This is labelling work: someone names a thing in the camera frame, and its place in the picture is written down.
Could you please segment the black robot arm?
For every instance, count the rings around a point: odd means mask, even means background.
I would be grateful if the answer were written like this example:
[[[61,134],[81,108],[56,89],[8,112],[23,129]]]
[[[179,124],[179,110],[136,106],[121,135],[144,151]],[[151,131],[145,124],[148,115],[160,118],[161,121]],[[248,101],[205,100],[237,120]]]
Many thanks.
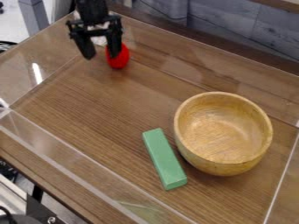
[[[91,60],[96,55],[91,39],[107,38],[107,52],[115,58],[121,50],[123,25],[121,17],[108,13],[105,0],[75,0],[79,19],[68,20],[69,38],[80,50],[85,59]]]

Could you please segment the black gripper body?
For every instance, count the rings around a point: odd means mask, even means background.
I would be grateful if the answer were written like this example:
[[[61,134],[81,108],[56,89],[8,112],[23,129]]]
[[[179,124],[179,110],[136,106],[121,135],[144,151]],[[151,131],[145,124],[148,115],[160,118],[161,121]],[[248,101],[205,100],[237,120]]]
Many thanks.
[[[123,31],[121,17],[119,15],[107,15],[100,20],[87,20],[84,17],[68,20],[65,23],[69,29],[69,38],[73,32],[87,35],[89,38],[107,37],[108,28],[116,27]]]

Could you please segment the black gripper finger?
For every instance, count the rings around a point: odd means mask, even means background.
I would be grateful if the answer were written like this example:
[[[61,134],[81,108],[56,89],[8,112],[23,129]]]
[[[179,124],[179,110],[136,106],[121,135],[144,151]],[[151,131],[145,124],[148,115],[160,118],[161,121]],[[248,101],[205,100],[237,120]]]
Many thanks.
[[[107,49],[111,58],[115,58],[121,52],[121,35],[119,28],[111,27],[107,30]]]
[[[71,34],[71,37],[76,43],[76,46],[80,50],[83,57],[87,60],[91,60],[93,58],[93,56],[96,55],[96,50],[95,50],[95,46],[93,46],[93,43],[92,43],[89,37],[77,32],[73,32]]]

